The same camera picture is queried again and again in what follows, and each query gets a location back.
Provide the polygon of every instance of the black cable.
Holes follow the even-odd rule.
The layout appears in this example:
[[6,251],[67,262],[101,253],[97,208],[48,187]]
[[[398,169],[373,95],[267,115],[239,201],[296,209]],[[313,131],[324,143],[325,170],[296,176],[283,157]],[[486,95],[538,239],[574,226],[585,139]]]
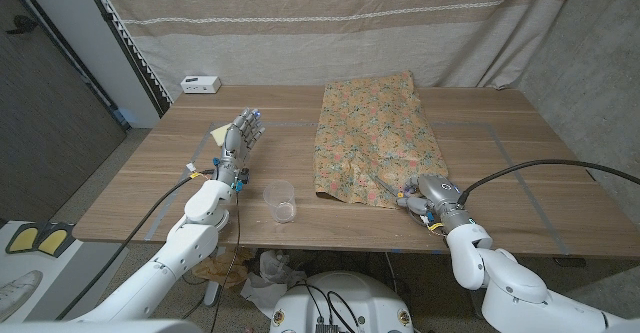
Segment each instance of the black cable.
[[517,171],[519,169],[522,168],[527,168],[527,167],[531,167],[534,165],[540,165],[540,164],[554,164],[554,165],[571,165],[571,166],[578,166],[578,167],[585,167],[585,168],[591,168],[591,169],[596,169],[596,170],[600,170],[603,172],[607,172],[607,173],[611,173],[614,175],[617,175],[618,177],[624,178],[628,181],[631,181],[635,184],[640,185],[640,178],[634,177],[630,174],[621,172],[617,169],[613,169],[613,168],[609,168],[600,164],[595,164],[595,163],[588,163],[588,162],[582,162],[582,161],[575,161],[575,160],[566,160],[566,159],[539,159],[539,160],[533,160],[533,161],[529,161],[529,162],[524,162],[524,163],[520,163],[520,164],[516,164],[512,167],[509,167],[507,169],[503,169],[497,173],[494,173],[490,176],[487,176],[485,178],[480,179],[479,181],[473,183],[472,185],[469,186],[469,188],[465,189],[464,192],[462,192],[462,195],[460,196],[460,198],[458,198],[458,204],[461,206],[464,206],[464,204],[467,202],[467,198],[469,197],[469,193],[471,193],[472,190],[478,188],[479,186],[492,181],[500,176],[503,176],[505,174]]
[[309,286],[306,284],[305,284],[305,287],[307,287],[307,291],[309,291],[309,295],[313,300],[313,304],[316,305],[316,309],[318,310],[318,315],[320,316],[320,319],[324,322],[324,317],[322,316],[322,312],[320,312],[320,307],[318,307],[318,302],[316,302],[316,298],[313,296],[313,294],[311,294],[311,288],[309,288]]
[[[200,174],[212,174],[214,172],[213,169],[208,169],[208,170],[204,170],[202,172],[200,172]],[[181,180],[180,182],[178,182],[178,184],[176,184],[175,186],[173,186],[173,188],[169,189],[164,195],[162,195],[162,197],[160,197],[160,199],[158,199],[156,201],[156,203],[151,207],[151,209],[149,209],[149,211],[147,212],[147,214],[145,214],[144,217],[142,217],[142,220],[140,220],[140,223],[138,223],[138,225],[131,231],[131,233],[129,233],[129,236],[127,237],[127,239],[124,240],[124,242],[122,242],[122,244],[120,244],[120,247],[118,247],[118,249],[116,250],[115,253],[113,253],[113,255],[111,256],[111,258],[109,258],[109,261],[107,261],[107,263],[104,265],[104,267],[102,267],[102,269],[98,272],[98,274],[89,282],[89,284],[87,284],[86,287],[84,287],[84,289],[82,290],[82,292],[80,292],[80,294],[78,294],[72,301],[71,303],[69,303],[67,305],[67,307],[62,311],[62,313],[60,313],[58,315],[58,317],[56,317],[56,320],[61,320],[64,318],[64,316],[66,316],[72,309],[73,307],[76,306],[76,304],[78,304],[78,302],[85,296],[85,294],[87,294],[87,292],[93,288],[93,286],[96,284],[96,282],[98,282],[98,280],[100,280],[100,278],[102,278],[102,276],[104,275],[104,273],[109,269],[109,267],[111,266],[111,264],[113,264],[113,262],[118,259],[118,256],[120,255],[120,253],[122,253],[122,251],[126,248],[126,246],[129,244],[129,242],[131,242],[131,240],[133,239],[133,237],[136,235],[136,233],[138,233],[138,231],[140,230],[140,228],[142,228],[142,226],[144,225],[144,223],[147,221],[147,219],[149,219],[149,217],[151,216],[151,214],[153,214],[153,212],[158,208],[158,206],[165,200],[167,199],[167,197],[173,193],[174,191],[176,191],[178,188],[182,187],[185,183],[187,183],[188,181],[192,180],[193,178],[191,178],[191,176]]]
[[342,304],[344,304],[345,307],[347,307],[347,309],[349,310],[349,313],[351,313],[351,317],[353,317],[353,321],[356,322],[356,328],[359,328],[360,324],[358,323],[358,319],[356,318],[356,315],[351,310],[351,307],[349,307],[349,304],[347,304],[347,302],[344,299],[342,299],[342,297],[338,293],[336,293],[334,291],[327,292],[327,303],[329,303],[329,308],[333,310],[333,312],[336,314],[336,317],[338,317],[338,319],[340,319],[340,322],[342,322],[342,324],[344,324],[344,327],[347,328],[347,330],[350,333],[356,333],[353,330],[353,328],[351,328],[351,326],[349,326],[347,324],[347,322],[344,320],[344,318],[342,318],[340,313],[338,313],[338,310],[336,309],[336,307],[333,306],[333,303],[331,303],[331,294],[334,294],[336,297],[338,297],[338,299],[340,299],[342,301]]
[[295,288],[295,287],[301,287],[301,286],[305,286],[307,287],[307,289],[309,288],[313,288],[315,290],[317,290],[318,292],[320,292],[320,294],[322,294],[322,297],[324,297],[324,300],[327,302],[327,308],[329,309],[329,324],[333,324],[333,313],[331,313],[331,307],[329,307],[329,298],[327,298],[327,295],[318,287],[311,285],[311,284],[307,284],[305,283],[297,283],[295,285],[293,285],[291,288]]
[[[231,268],[233,268],[233,263],[236,261],[236,257],[238,257],[238,247],[240,247],[240,207],[238,206],[238,196],[240,192],[236,193],[236,210],[238,211],[237,219],[238,219],[238,239],[236,241],[236,249],[233,252],[233,259],[231,260],[231,264],[229,264],[229,269],[227,269],[227,274],[224,276],[224,281],[222,282],[222,288],[227,284],[227,278],[229,278],[229,273],[231,273]],[[218,302],[216,302],[216,314],[213,316],[213,323],[211,323],[211,333],[213,333],[213,328],[216,326],[216,320],[218,320],[218,312],[220,311],[220,302],[222,301],[222,292],[220,292],[220,297],[218,297]]]
[[197,283],[195,283],[195,282],[189,282],[189,281],[187,280],[187,278],[185,278],[185,277],[184,277],[184,275],[182,276],[182,280],[183,280],[185,283],[187,283],[188,285],[201,285],[201,284],[204,284],[204,283],[206,283],[206,282],[208,282],[208,281],[209,281],[208,279],[203,279],[201,282],[197,282]]
[[182,319],[187,319],[189,318],[189,316],[196,311],[196,309],[198,309],[198,307],[200,307],[200,304],[202,304],[202,302],[204,302],[204,296],[202,296],[202,298],[200,298],[200,300],[198,301],[198,303],[196,303],[196,305],[193,306],[193,308],[189,309],[189,311],[187,313],[185,313],[182,316]]

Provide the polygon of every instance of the small white box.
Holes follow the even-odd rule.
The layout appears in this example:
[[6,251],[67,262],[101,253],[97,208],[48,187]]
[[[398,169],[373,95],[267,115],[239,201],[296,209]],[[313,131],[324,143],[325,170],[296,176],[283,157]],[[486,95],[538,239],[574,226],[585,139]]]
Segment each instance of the small white box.
[[215,76],[186,76],[180,83],[185,93],[215,93],[220,79]]

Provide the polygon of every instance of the striped curtain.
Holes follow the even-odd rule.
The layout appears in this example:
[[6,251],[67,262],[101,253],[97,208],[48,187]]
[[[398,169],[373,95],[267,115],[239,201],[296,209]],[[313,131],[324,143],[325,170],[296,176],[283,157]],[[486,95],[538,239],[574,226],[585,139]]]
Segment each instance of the striped curtain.
[[423,87],[503,87],[565,0],[110,1],[176,97],[185,75],[322,85],[411,70]]

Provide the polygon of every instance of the gray wall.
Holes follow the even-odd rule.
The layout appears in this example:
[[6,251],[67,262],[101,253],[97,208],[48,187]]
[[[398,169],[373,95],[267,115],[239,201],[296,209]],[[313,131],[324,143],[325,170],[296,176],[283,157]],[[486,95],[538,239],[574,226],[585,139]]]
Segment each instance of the gray wall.
[[93,0],[36,0],[133,128],[160,120]]
[[[639,28],[640,0],[568,0],[515,84],[579,159],[635,176],[640,176]],[[593,175],[640,228],[640,187]]]

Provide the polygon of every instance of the wooden table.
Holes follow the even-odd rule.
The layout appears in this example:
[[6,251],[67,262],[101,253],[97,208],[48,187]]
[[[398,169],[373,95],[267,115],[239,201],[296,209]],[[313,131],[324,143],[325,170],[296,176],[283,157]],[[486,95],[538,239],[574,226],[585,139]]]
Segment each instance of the wooden table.
[[[194,160],[212,167],[218,148],[208,134],[244,107],[257,107],[267,127],[252,151],[251,181],[240,195],[241,238],[247,247],[432,252],[441,237],[404,210],[346,204],[316,196],[313,150],[323,87],[223,87],[215,95],[183,94],[131,156],[74,229],[84,241],[122,241]],[[425,114],[461,188],[511,164],[541,158],[575,159],[517,90],[418,89]],[[201,186],[187,183],[161,205],[134,238],[163,242]],[[278,224],[262,198],[274,179],[296,189],[294,222]],[[476,189],[467,209],[515,254],[640,257],[640,234],[589,174],[578,167],[539,166]],[[235,244],[236,214],[220,234]]]

